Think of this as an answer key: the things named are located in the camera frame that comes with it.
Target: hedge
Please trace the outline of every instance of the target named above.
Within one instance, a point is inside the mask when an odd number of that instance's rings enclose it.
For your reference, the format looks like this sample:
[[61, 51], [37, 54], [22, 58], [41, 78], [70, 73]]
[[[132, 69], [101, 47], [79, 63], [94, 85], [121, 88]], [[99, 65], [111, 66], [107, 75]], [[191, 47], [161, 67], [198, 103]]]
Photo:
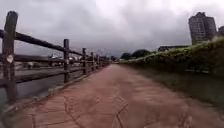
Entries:
[[123, 61], [135, 66], [147, 66], [175, 72], [207, 72], [224, 76], [224, 38], [203, 42], [187, 48], [157, 52], [143, 58]]

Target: fence rail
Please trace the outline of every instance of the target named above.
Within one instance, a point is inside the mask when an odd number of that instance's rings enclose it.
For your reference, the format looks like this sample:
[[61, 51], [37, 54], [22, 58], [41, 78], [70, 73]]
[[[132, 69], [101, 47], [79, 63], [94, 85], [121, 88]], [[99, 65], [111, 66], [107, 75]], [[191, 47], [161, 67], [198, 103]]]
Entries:
[[[100, 57], [91, 53], [86, 54], [86, 48], [82, 49], [82, 53], [76, 52], [69, 48], [69, 40], [64, 39], [64, 46], [54, 45], [47, 41], [36, 39], [29, 35], [16, 32], [18, 14], [10, 11], [7, 14], [4, 30], [0, 29], [0, 38], [2, 41], [2, 54], [0, 54], [0, 61], [3, 64], [3, 78], [0, 79], [0, 88], [5, 88], [9, 103], [14, 103], [18, 99], [18, 90], [16, 84], [29, 82], [32, 80], [39, 80], [43, 78], [53, 77], [57, 75], [64, 75], [64, 83], [70, 81], [70, 73], [82, 71], [83, 75], [87, 75], [91, 71], [98, 70], [109, 64], [105, 57]], [[49, 58], [43, 56], [18, 55], [14, 53], [14, 40], [19, 40], [33, 45], [42, 46], [45, 48], [54, 49], [63, 52], [63, 58]], [[74, 54], [81, 56], [80, 60], [70, 60], [69, 55]], [[31, 75], [15, 76], [14, 62], [51, 62], [63, 63], [63, 71], [56, 71], [51, 73], [37, 73]], [[70, 63], [80, 63], [81, 67], [78, 69], [71, 69]]]

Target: building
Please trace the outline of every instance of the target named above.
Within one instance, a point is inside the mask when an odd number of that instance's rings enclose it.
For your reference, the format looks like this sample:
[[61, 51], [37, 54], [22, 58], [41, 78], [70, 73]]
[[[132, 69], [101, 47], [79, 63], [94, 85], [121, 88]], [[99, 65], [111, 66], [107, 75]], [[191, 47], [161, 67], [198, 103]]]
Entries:
[[219, 28], [219, 36], [224, 36], [224, 26]]
[[176, 48], [186, 48], [186, 47], [189, 47], [187, 45], [180, 45], [180, 46], [160, 46], [158, 51], [159, 52], [164, 52], [164, 51], [167, 51], [167, 50], [170, 50], [170, 49], [176, 49]]
[[189, 19], [192, 44], [213, 39], [217, 35], [215, 19], [198, 12]]

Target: tree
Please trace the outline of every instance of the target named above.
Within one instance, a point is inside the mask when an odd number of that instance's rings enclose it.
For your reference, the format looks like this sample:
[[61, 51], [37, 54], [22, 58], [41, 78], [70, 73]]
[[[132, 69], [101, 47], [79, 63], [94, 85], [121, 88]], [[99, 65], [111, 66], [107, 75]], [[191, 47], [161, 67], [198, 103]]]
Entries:
[[140, 58], [140, 57], [144, 57], [146, 55], [150, 54], [150, 52], [146, 49], [139, 49], [139, 50], [136, 50], [133, 54], [132, 54], [132, 57], [134, 58]]
[[111, 56], [110, 59], [111, 59], [112, 61], [116, 61], [116, 60], [117, 60], [117, 58], [116, 58], [115, 56]]
[[124, 59], [124, 60], [129, 60], [131, 58], [131, 54], [130, 53], [123, 53], [121, 55], [121, 59]]

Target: bush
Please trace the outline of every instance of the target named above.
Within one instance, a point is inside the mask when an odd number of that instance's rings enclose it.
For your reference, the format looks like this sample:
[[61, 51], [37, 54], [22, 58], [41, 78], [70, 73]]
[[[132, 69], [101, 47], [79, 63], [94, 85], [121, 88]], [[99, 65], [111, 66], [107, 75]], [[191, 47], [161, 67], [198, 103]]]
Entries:
[[133, 58], [140, 58], [140, 57], [144, 57], [146, 55], [150, 54], [150, 52], [148, 50], [145, 49], [140, 49], [140, 50], [136, 50], [133, 54], [132, 57]]
[[129, 59], [131, 59], [131, 54], [130, 53], [123, 53], [121, 55], [121, 59], [129, 60]]
[[116, 58], [115, 56], [111, 56], [110, 59], [111, 59], [112, 61], [116, 61], [116, 60], [117, 60], [117, 58]]
[[224, 38], [187, 48], [157, 52], [123, 63], [175, 72], [209, 72], [224, 76]]

